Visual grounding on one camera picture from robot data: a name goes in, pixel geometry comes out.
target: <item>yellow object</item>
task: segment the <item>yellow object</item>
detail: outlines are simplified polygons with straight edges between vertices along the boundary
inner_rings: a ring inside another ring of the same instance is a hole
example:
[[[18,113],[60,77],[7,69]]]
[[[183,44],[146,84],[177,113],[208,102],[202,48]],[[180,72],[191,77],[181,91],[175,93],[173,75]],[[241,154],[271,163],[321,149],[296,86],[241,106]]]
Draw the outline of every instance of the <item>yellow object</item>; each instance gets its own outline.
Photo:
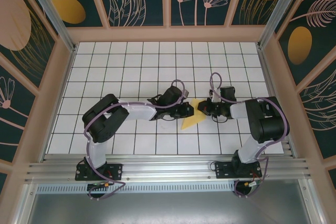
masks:
[[[61,19],[70,24],[78,24],[85,20],[84,7],[78,0],[51,0]]]
[[[295,65],[303,63],[308,57],[311,45],[312,36],[310,31],[303,26],[295,28],[288,41],[289,60]]]
[[[203,114],[201,111],[199,111],[197,109],[198,104],[202,101],[204,101],[204,100],[199,100],[199,99],[196,99],[196,98],[194,98],[191,101],[191,106],[194,108],[194,115],[184,119],[184,121],[182,123],[181,130],[184,130],[184,129],[190,127],[190,126],[195,125],[196,123],[199,123],[199,122],[205,120],[206,115]]]
[[[0,0],[0,10],[0,45],[13,51],[23,49],[29,42],[32,30],[25,1]]]

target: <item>yellow triangle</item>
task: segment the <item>yellow triangle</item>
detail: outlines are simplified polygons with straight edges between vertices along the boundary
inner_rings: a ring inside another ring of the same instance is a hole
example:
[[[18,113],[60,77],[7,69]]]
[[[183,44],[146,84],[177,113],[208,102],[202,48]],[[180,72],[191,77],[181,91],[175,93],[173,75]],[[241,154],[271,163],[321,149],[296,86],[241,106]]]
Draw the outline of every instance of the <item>yellow triangle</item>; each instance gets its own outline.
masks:
[[[185,118],[183,120],[181,130],[184,130],[184,129],[190,127],[190,126],[193,126],[193,125],[205,120],[206,115],[203,114],[201,111],[199,111],[197,109],[198,104],[202,101],[204,101],[204,100],[199,100],[199,99],[196,99],[196,98],[194,98],[191,101],[191,106],[194,108],[194,115],[189,116],[188,118]]]

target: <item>white grid mat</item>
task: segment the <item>white grid mat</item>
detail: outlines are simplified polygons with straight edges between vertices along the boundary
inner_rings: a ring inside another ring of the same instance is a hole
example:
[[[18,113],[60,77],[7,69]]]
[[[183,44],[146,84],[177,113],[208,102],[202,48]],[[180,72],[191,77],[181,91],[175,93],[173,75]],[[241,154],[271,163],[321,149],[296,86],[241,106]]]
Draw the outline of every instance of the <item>white grid mat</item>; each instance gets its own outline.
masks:
[[[84,154],[82,115],[106,94],[144,101],[174,79],[192,98],[207,98],[211,72],[236,89],[237,100],[267,97],[252,42],[81,42],[49,141],[48,154]],[[215,123],[210,117],[181,131],[183,120],[126,121],[107,154],[233,154],[248,139],[247,119]],[[283,154],[281,143],[267,154]]]

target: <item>yellow oval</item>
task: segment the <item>yellow oval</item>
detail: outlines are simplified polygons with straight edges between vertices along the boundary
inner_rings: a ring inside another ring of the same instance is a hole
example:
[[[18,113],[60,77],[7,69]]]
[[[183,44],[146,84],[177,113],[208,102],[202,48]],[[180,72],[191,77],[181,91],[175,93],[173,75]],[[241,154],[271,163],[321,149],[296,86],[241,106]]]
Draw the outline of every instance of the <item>yellow oval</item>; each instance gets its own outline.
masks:
[[[310,31],[299,26],[295,28],[288,41],[288,57],[289,60],[299,65],[308,57],[312,45],[312,36]]]
[[[61,19],[70,24],[78,24],[85,20],[84,7],[78,0],[51,0]]]
[[[31,21],[24,0],[0,0],[0,45],[18,51],[30,38]]]

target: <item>purple cable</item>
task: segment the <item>purple cable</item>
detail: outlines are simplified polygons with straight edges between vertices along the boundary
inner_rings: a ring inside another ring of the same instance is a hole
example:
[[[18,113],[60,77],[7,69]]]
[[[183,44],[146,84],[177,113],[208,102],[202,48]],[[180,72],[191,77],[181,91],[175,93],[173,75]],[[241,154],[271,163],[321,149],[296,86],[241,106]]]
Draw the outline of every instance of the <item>purple cable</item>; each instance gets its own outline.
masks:
[[[212,73],[211,74],[211,76],[210,76],[210,87],[211,87],[211,90],[212,90],[212,92],[216,95],[216,96],[218,96],[222,101],[225,101],[225,102],[229,102],[229,103],[234,103],[234,104],[236,104],[236,103],[243,103],[244,101],[241,101],[241,102],[236,102],[236,101],[230,101],[230,100],[227,100],[227,99],[225,99],[225,98],[223,98],[223,97],[221,97],[221,95],[219,95],[216,91],[215,91],[215,89],[214,89],[214,81],[213,81],[213,76],[214,75],[217,75],[218,77],[219,77],[219,85],[218,85],[218,88],[217,89],[219,89],[220,87],[221,87],[221,85],[222,85],[222,77],[220,76],[220,74],[219,73],[217,73],[217,72],[214,72],[214,73]],[[276,141],[273,141],[273,142],[270,142],[270,143],[268,143],[268,144],[266,144],[265,146],[263,146],[262,148],[260,148],[260,150],[256,153],[256,155],[255,155],[255,158],[257,159],[257,160],[259,160],[260,162],[262,162],[262,161],[264,161],[264,160],[266,160],[266,166],[265,166],[265,171],[264,171],[264,176],[263,176],[263,178],[262,178],[262,183],[264,182],[264,180],[265,180],[265,177],[266,177],[266,173],[267,173],[267,167],[268,167],[268,161],[269,161],[269,157],[265,157],[265,158],[263,158],[263,159],[258,159],[258,157],[259,157],[259,155],[267,148],[267,147],[269,147],[270,145],[273,145],[273,144],[277,144],[277,143],[279,143],[280,141],[282,141],[283,139],[285,139],[285,137],[286,137],[286,134],[287,134],[287,130],[288,130],[288,127],[287,127],[287,120],[286,120],[286,116],[285,116],[285,114],[282,112],[282,110],[279,108],[279,106],[278,105],[276,105],[274,102],[272,102],[271,100],[269,100],[269,99],[267,99],[267,98],[264,98],[264,97],[258,97],[258,98],[256,98],[257,100],[263,100],[263,101],[266,101],[266,102],[268,102],[268,103],[270,103],[278,112],[279,112],[279,114],[280,114],[280,116],[281,116],[281,118],[282,118],[282,120],[283,120],[283,124],[284,124],[284,129],[283,129],[283,135],[281,136],[281,138],[279,138],[278,140],[276,140]],[[237,184],[238,184],[238,182],[239,182],[239,180],[236,180],[235,181],[235,184],[234,184],[234,193],[239,197],[239,196],[245,196],[246,198],[247,198],[247,196],[246,195],[243,195],[242,193],[240,193],[240,192],[238,192],[237,191]],[[254,195],[257,191],[258,191],[258,189],[259,189],[259,186],[249,195],[249,196],[252,196],[252,195]]]
[[[183,97],[184,97],[184,94],[185,94],[185,85],[184,83],[181,81],[181,80],[174,80],[172,81],[172,84],[175,83],[175,82],[180,82],[182,84],[182,87],[183,87],[183,90],[182,90],[182,95],[179,97],[179,99],[174,102],[173,104],[171,105],[167,105],[167,106],[157,106],[157,105],[153,105],[153,104],[150,104],[150,103],[145,103],[145,102],[122,102],[122,103],[117,103],[117,104],[113,104],[111,106],[109,106],[108,108],[104,109],[103,111],[101,111],[98,115],[96,115],[89,123],[88,125],[85,127],[84,129],[84,136],[88,139],[87,141],[87,145],[86,145],[86,153],[87,153],[87,161],[91,167],[91,169],[101,178],[105,179],[106,181],[109,181],[109,182],[112,182],[112,183],[116,183],[116,184],[121,184],[120,187],[118,187],[117,189],[115,189],[114,191],[112,191],[111,193],[109,194],[104,194],[103,196],[101,196],[100,198],[93,198],[91,196],[91,192],[92,190],[94,190],[95,188],[92,188],[90,191],[89,191],[89,197],[91,200],[99,200],[99,199],[106,199],[108,197],[110,197],[111,195],[113,195],[116,191],[120,190],[121,188],[123,188],[126,183],[125,182],[122,182],[122,181],[116,181],[116,180],[113,180],[113,179],[110,179],[108,177],[105,177],[104,175],[102,175],[100,172],[98,172],[93,163],[92,163],[92,160],[90,158],[90,141],[91,141],[91,138],[90,136],[88,135],[88,130],[89,130],[89,127],[99,118],[101,117],[104,113],[106,113],[107,111],[115,108],[115,107],[118,107],[118,106],[122,106],[122,105],[125,105],[125,106],[129,106],[129,105],[144,105],[144,106],[148,106],[148,107],[152,107],[152,108],[157,108],[157,109],[168,109],[168,108],[171,108],[179,103],[181,103]]]

